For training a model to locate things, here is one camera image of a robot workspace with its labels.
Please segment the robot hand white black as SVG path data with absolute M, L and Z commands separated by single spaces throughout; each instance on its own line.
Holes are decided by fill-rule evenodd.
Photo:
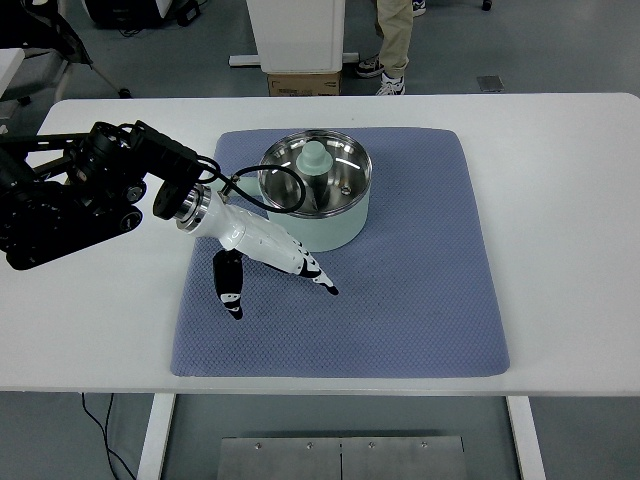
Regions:
M 185 228 L 196 237 L 217 239 L 222 250 L 212 260 L 216 296 L 231 316 L 243 317 L 241 294 L 245 257 L 286 274 L 300 276 L 339 293 L 318 261 L 283 227 L 235 205 L 205 187 Z

